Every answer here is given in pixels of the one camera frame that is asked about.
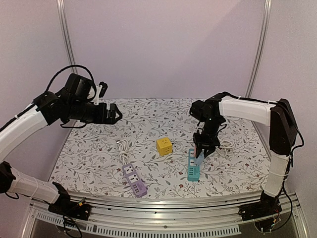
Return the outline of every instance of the purple power strip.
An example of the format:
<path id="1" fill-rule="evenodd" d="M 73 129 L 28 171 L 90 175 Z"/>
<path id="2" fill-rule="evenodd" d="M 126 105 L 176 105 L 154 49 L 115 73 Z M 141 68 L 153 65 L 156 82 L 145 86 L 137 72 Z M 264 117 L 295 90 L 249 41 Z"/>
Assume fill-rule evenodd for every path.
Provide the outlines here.
<path id="1" fill-rule="evenodd" d="M 132 164 L 122 166 L 122 170 L 136 197 L 142 197 L 148 194 L 147 188 L 144 186 L 144 183 Z"/>

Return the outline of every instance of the leaf pattern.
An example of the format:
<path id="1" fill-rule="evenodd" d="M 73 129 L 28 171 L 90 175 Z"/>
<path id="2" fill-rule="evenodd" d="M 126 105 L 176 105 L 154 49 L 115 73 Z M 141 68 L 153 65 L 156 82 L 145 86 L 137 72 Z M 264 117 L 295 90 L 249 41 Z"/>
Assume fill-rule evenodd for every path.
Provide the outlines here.
<path id="1" fill-rule="evenodd" d="M 51 181 L 72 191 L 134 197 L 121 170 L 117 140 L 130 141 L 130 161 L 148 188 L 144 198 L 210 197 L 257 191 L 264 187 L 270 162 L 250 121 L 226 118 L 219 137 L 234 142 L 225 158 L 216 152 L 200 167 L 200 180 L 187 181 L 188 150 L 197 120 L 189 115 L 196 99 L 117 99 L 123 119 L 115 125 L 89 124 L 73 129 L 52 172 Z M 160 156 L 156 140 L 168 136 L 173 153 Z"/>

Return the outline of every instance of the yellow cube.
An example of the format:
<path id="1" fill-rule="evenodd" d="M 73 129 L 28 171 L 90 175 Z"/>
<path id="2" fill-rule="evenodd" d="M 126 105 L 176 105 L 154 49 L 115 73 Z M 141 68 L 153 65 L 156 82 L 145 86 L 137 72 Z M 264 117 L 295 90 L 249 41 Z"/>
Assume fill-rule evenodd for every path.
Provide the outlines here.
<path id="1" fill-rule="evenodd" d="M 158 149 L 159 155 L 161 156 L 172 153 L 173 152 L 172 147 L 173 145 L 170 142 L 168 137 L 164 137 L 157 140 L 157 149 Z"/>

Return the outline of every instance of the white wall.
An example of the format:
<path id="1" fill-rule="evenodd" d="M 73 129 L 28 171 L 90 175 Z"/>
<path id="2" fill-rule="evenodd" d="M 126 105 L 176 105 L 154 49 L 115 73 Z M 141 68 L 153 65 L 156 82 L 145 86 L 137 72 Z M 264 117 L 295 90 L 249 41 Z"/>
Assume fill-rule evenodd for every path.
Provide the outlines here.
<path id="1" fill-rule="evenodd" d="M 296 150 L 288 187 L 296 191 L 317 237 L 317 1 L 273 1 L 252 97 L 290 101 L 305 147 Z"/>
<path id="2" fill-rule="evenodd" d="M 56 1 L 2 0 L 0 7 L 0 125 L 41 94 L 56 71 L 68 65 Z M 52 89 L 62 87 L 68 73 Z M 47 180 L 67 130 L 58 123 L 36 133 L 6 159 L 12 166 Z M 0 195 L 0 237 L 19 235 L 29 199 Z"/>
<path id="3" fill-rule="evenodd" d="M 77 63 L 108 98 L 245 93 L 262 0 L 65 1 Z"/>

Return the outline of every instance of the white robotic arm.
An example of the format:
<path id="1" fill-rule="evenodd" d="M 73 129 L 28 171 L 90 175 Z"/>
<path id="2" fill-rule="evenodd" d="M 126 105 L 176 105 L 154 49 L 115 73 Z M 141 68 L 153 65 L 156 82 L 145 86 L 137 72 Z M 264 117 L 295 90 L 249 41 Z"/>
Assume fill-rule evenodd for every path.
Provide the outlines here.
<path id="1" fill-rule="evenodd" d="M 107 109 L 105 103 L 99 102 L 99 97 L 105 94 L 106 89 L 107 85 L 104 83 L 95 86 L 92 80 L 71 74 L 65 87 L 58 93 L 45 91 L 23 112 L 4 125 L 0 129 L 0 193 L 19 193 L 44 200 L 54 205 L 50 206 L 51 211 L 63 215 L 77 206 L 77 203 L 70 201 L 70 196 L 60 184 L 25 175 L 4 160 L 29 136 L 58 119 L 64 124 L 70 119 L 84 123 L 115 124 L 122 118 L 117 106 L 111 104 L 110 109 Z M 89 217 L 86 212 L 90 210 L 89 205 L 85 204 L 84 208 L 84 212 L 83 209 L 72 209 L 67 215 L 86 220 Z"/>
<path id="2" fill-rule="evenodd" d="M 194 133 L 195 156 L 200 153 L 208 156 L 220 146 L 219 127 L 226 122 L 224 116 L 238 117 L 270 126 L 269 145 L 271 165 L 265 189 L 260 202 L 240 207 L 243 220 L 255 219 L 280 212 L 278 197 L 284 189 L 284 182 L 292 164 L 292 151 L 304 145 L 297 128 L 290 104 L 285 99 L 277 102 L 264 102 L 233 96 L 227 92 L 218 93 L 205 100 L 192 103 L 190 115 L 204 122 L 204 127 Z M 302 145 L 293 147 L 297 133 Z"/>

